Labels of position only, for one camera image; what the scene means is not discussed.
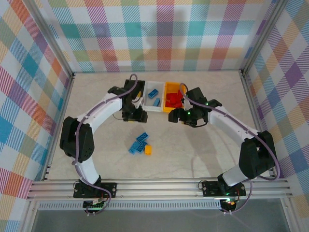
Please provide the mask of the white plastic container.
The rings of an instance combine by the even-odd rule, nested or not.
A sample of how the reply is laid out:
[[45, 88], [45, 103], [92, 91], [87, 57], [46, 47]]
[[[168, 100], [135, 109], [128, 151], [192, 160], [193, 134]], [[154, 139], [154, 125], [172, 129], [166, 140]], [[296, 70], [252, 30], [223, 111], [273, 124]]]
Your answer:
[[[152, 92], [154, 89], [158, 91], [158, 94], [151, 99], [148, 96], [148, 94]], [[143, 98], [144, 98], [143, 108], [145, 111], [163, 112], [164, 90], [165, 90], [165, 82], [145, 81], [143, 91]], [[160, 99], [160, 102], [158, 105], [154, 105], [154, 102], [157, 98]]]

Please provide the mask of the yellow plastic container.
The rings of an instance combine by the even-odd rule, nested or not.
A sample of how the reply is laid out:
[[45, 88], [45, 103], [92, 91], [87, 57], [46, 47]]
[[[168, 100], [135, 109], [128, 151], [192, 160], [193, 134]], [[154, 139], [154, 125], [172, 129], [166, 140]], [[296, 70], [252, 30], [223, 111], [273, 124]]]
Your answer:
[[186, 93], [186, 88], [184, 86], [180, 86], [180, 83], [175, 83], [175, 82], [166, 82], [165, 84], [165, 90], [164, 90], [164, 102], [163, 102], [163, 112], [165, 113], [169, 113], [170, 111], [172, 111], [175, 108], [168, 108], [165, 106], [166, 104], [166, 94], [167, 93], [177, 93], [178, 94], [178, 90], [182, 90]]

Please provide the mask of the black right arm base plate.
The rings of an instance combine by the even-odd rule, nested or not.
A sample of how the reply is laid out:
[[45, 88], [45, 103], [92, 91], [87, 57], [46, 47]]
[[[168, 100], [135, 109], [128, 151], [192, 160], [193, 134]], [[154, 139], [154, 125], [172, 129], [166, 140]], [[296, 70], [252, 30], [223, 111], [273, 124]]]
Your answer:
[[242, 183], [228, 186], [219, 181], [202, 181], [201, 184], [204, 197], [246, 196], [245, 186]]

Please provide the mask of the aluminium frame cross rail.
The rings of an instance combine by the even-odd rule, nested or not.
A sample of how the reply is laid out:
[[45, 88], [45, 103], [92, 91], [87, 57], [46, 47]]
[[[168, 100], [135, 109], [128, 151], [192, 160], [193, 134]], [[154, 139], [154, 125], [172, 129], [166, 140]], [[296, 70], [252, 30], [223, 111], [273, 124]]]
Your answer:
[[[202, 199], [199, 178], [175, 179], [106, 179], [117, 184], [115, 200], [195, 200]], [[74, 200], [75, 180], [33, 182], [28, 200]], [[292, 190], [286, 179], [278, 181], [252, 180], [252, 199], [291, 198]]]

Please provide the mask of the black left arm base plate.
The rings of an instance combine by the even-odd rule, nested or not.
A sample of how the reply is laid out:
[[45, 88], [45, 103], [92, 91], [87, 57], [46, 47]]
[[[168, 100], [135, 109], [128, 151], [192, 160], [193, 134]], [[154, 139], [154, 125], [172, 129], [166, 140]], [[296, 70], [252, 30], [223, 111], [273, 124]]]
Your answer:
[[[99, 188], [106, 189], [111, 193], [112, 198], [116, 197], [117, 184], [116, 183], [98, 183], [96, 184]], [[109, 194], [98, 188], [91, 187], [84, 182], [76, 182], [74, 184], [73, 198], [108, 198]]]

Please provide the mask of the aluminium frame post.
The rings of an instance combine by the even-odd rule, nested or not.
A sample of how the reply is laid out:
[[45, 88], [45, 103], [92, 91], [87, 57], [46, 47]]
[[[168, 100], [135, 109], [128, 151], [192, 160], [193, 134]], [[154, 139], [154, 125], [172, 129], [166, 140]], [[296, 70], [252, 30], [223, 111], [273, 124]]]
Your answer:
[[262, 19], [259, 28], [254, 35], [253, 43], [249, 46], [247, 54], [240, 66], [240, 73], [245, 76], [253, 66], [264, 43], [282, 14], [289, 0], [272, 0]]
[[60, 49], [58, 43], [56, 42], [55, 37], [50, 30], [47, 22], [43, 18], [39, 8], [37, 7], [34, 0], [23, 0], [25, 6], [29, 10], [30, 14], [33, 16], [35, 22], [37, 23], [39, 29], [42, 32], [42, 35], [45, 37], [47, 43], [50, 45], [52, 51], [54, 52], [56, 58], [58, 59], [59, 63], [64, 68], [64, 71], [69, 75], [71, 79], [74, 78], [74, 72], [72, 71], [69, 63], [67, 62], [62, 50]]

